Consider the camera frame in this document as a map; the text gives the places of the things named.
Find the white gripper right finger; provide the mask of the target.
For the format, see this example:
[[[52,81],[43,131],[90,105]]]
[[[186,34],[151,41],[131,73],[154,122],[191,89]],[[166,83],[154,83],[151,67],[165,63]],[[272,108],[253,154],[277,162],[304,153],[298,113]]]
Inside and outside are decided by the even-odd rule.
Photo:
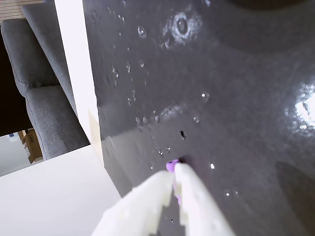
[[[174,194],[181,199],[179,216],[185,235],[236,235],[215,199],[190,165],[176,164],[174,174]]]

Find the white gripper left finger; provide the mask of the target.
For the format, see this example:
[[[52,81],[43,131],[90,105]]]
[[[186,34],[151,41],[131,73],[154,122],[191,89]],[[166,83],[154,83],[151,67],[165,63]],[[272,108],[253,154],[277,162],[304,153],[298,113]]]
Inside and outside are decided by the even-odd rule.
[[[170,205],[173,183],[173,173],[155,173],[106,210],[92,235],[156,235],[162,210]]]

